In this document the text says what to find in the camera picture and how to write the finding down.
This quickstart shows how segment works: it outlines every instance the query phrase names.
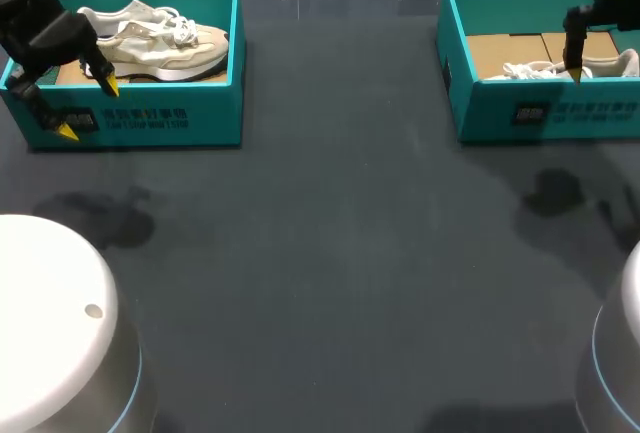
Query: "white sneaker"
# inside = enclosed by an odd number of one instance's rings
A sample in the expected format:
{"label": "white sneaker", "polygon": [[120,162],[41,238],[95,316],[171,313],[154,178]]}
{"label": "white sneaker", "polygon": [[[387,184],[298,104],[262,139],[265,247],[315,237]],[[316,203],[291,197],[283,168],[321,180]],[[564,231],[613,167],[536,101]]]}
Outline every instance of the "white sneaker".
{"label": "white sneaker", "polygon": [[[152,77],[188,81],[226,67],[229,35],[219,28],[197,25],[169,7],[151,8],[133,0],[114,13],[83,7],[98,33],[98,47],[113,63],[116,77]],[[88,65],[85,74],[91,78]]]}
{"label": "white sneaker", "polygon": [[[564,63],[534,61],[524,65],[505,63],[504,75],[489,80],[571,78]],[[583,58],[582,74],[586,78],[615,78],[640,76],[640,58],[635,50],[623,51],[615,58]]]}

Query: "black label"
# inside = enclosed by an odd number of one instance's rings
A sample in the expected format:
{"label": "black label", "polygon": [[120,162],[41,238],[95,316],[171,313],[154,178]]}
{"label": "black label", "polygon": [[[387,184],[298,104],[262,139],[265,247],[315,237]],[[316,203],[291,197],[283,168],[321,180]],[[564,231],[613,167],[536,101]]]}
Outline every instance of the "black label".
{"label": "black label", "polygon": [[442,79],[444,80],[444,87],[447,89],[448,95],[449,88],[451,88],[451,68],[449,68],[449,58],[444,59],[444,67],[442,68]]}
{"label": "black label", "polygon": [[73,131],[90,133],[100,129],[91,108],[66,107],[63,112],[65,121]]}
{"label": "black label", "polygon": [[521,103],[513,115],[514,125],[541,125],[547,120],[549,103]]}

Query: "box logo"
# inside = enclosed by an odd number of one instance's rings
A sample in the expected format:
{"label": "box logo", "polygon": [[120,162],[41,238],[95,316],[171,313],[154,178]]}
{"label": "box logo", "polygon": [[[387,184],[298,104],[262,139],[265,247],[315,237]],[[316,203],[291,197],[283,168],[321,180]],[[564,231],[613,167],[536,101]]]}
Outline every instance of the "box logo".
{"label": "box logo", "polygon": [[521,103],[513,115],[514,125],[541,125],[547,120],[550,103]]}

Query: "dark gray table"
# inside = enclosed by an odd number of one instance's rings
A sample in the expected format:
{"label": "dark gray table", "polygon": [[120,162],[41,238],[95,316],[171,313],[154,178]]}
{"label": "dark gray table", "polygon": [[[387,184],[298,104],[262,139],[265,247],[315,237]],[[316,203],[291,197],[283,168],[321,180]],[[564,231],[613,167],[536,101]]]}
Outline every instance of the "dark gray table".
{"label": "dark gray table", "polygon": [[101,249],[161,433],[578,431],[640,149],[461,147],[434,24],[248,27],[237,150],[33,154],[2,112],[0,207]]}

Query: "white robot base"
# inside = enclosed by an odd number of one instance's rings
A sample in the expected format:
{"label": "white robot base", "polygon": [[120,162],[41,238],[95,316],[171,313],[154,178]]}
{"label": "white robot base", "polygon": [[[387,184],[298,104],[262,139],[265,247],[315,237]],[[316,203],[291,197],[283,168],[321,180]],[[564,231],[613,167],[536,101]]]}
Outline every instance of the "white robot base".
{"label": "white robot base", "polygon": [[111,271],[57,223],[0,215],[0,433],[149,433],[156,393]]}

